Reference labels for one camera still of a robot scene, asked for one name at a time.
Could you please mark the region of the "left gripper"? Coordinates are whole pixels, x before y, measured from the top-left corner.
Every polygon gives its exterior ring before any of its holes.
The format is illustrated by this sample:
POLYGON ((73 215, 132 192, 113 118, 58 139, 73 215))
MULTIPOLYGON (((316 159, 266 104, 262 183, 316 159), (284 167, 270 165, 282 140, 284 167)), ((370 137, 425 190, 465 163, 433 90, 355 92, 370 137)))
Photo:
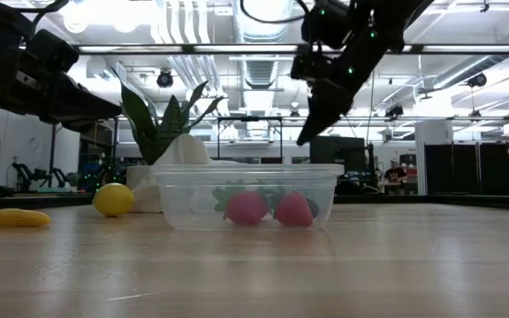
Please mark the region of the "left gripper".
POLYGON ((63 128, 77 133, 94 129, 98 121, 93 120, 121 114, 120 106, 92 94, 64 72, 49 70, 19 48, 5 48, 0 54, 0 109, 63 122, 63 128))

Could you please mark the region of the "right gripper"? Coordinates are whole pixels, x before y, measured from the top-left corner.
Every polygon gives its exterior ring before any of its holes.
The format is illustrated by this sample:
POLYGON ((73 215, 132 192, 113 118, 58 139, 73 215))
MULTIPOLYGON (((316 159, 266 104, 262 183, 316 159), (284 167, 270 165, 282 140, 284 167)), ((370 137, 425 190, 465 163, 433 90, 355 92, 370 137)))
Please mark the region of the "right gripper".
POLYGON ((317 56, 314 81, 308 87, 308 115, 297 139, 304 145, 336 124, 352 107, 353 99, 368 78, 371 46, 348 45, 338 57, 317 56))

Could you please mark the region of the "red toy strawberry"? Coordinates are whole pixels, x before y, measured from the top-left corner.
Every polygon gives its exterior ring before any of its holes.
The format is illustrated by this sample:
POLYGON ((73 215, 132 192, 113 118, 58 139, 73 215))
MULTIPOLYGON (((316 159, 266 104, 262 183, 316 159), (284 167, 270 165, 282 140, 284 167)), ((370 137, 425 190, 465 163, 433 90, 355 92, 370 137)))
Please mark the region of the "red toy strawberry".
POLYGON ((299 228, 310 227, 314 220, 306 197, 299 192, 289 192, 277 203, 274 218, 284 226, 299 228))
POLYGON ((222 212, 224 220, 230 220, 238 226, 255 227, 270 212, 262 191, 246 185, 242 179, 217 186, 212 195, 217 201, 214 210, 222 212))

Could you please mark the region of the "yellow toy banana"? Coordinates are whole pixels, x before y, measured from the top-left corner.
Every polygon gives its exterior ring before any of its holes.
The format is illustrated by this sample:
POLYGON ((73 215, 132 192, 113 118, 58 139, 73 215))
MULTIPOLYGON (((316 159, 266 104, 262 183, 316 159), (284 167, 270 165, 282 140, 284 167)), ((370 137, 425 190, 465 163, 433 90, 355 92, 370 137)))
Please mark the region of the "yellow toy banana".
POLYGON ((50 217, 45 213, 19 208, 0 209, 0 226, 42 227, 49 225, 50 217))

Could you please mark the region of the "clear plastic tupperware container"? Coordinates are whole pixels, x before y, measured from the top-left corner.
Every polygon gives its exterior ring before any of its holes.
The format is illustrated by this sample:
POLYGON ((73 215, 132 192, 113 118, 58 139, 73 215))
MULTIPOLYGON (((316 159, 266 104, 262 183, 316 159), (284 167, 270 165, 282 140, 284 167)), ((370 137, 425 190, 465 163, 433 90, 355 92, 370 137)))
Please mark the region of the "clear plastic tupperware container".
POLYGON ((159 165, 154 176, 160 188, 163 213, 178 230, 198 231, 314 231, 329 219, 335 188, 343 167, 339 164, 217 164, 159 165), (270 212, 255 227, 238 226, 216 212, 212 191, 228 181, 258 187, 270 212), (302 193, 311 208, 313 224, 287 227, 274 218, 277 203, 289 192, 302 193))

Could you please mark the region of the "yellow toy lemon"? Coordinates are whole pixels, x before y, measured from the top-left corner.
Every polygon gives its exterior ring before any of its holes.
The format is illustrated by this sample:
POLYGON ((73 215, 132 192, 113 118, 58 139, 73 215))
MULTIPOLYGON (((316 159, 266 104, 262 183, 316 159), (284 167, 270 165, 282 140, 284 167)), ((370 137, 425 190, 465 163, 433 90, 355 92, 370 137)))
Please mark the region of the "yellow toy lemon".
POLYGON ((126 185, 110 183, 95 194, 92 205, 103 216, 117 217, 127 214, 134 203, 134 195, 126 185))

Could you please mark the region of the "person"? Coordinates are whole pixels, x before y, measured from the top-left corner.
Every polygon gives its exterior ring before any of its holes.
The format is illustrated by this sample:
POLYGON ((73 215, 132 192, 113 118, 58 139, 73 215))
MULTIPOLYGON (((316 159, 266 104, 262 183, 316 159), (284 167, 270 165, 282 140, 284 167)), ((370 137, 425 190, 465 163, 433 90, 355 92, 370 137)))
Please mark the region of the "person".
POLYGON ((388 195, 406 193, 407 174, 397 162, 391 161, 391 167, 384 173, 384 192, 388 195))

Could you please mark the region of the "white crumpled cloth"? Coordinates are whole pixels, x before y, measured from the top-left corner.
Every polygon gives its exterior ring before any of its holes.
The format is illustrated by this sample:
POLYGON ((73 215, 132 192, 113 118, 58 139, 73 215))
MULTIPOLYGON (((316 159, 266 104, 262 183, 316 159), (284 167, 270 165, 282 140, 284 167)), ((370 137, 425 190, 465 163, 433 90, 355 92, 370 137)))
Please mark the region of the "white crumpled cloth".
POLYGON ((131 213, 161 213, 162 200, 153 168, 160 164, 234 164, 209 158, 202 141, 190 134, 180 134, 151 165, 133 166, 127 170, 126 185, 132 190, 131 213))

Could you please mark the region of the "black overhead light bar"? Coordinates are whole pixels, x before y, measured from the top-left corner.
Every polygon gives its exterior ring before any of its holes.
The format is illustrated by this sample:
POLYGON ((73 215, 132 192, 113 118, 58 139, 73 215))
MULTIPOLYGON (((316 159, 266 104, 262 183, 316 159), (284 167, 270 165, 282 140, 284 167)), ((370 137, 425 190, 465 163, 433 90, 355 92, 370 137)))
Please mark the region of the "black overhead light bar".
MULTIPOLYGON (((118 44, 74 45, 80 55, 137 56, 137 55, 293 55, 304 44, 118 44)), ((407 44, 401 52, 388 50, 386 55, 509 55, 509 44, 407 44)))

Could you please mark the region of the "black partition panels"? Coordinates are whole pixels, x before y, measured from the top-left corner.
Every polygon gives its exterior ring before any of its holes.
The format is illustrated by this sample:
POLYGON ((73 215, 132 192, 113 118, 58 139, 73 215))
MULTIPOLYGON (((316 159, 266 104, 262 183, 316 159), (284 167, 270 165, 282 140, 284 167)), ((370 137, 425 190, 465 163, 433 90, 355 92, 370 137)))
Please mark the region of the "black partition panels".
POLYGON ((509 196, 509 143, 426 145, 429 194, 509 196))

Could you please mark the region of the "black background rig frame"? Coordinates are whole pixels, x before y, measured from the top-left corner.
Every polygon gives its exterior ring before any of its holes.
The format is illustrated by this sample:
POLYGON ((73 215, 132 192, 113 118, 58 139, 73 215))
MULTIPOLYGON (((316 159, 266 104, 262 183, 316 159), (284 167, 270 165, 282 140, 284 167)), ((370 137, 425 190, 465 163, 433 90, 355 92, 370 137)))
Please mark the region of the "black background rig frame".
POLYGON ((229 116, 229 117, 217 117, 217 159, 221 159, 221 132, 224 130, 221 129, 221 123, 224 121, 228 121, 230 125, 232 125, 235 121, 240 121, 243 123, 254 123, 254 122, 262 122, 262 121, 276 121, 279 123, 279 129, 277 130, 279 133, 279 154, 280 154, 280 162, 284 162, 284 139, 283 139, 283 131, 284 131, 284 118, 281 116, 277 117, 259 117, 259 116, 229 116))

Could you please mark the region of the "silver ventilation duct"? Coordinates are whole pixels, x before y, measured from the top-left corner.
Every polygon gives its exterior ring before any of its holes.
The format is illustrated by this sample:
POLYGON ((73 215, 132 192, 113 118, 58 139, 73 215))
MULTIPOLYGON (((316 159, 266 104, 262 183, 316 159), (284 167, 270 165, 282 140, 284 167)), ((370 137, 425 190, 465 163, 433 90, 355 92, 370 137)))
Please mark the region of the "silver ventilation duct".
MULTIPOLYGON (((291 17, 293 0, 244 0, 249 14, 264 20, 281 20, 291 17)), ((240 0, 232 0, 233 24, 239 43, 277 43, 288 34, 286 24, 264 24, 250 19, 240 9, 240 0)), ((269 88, 277 77, 278 61, 245 61, 241 71, 251 88, 269 88)))

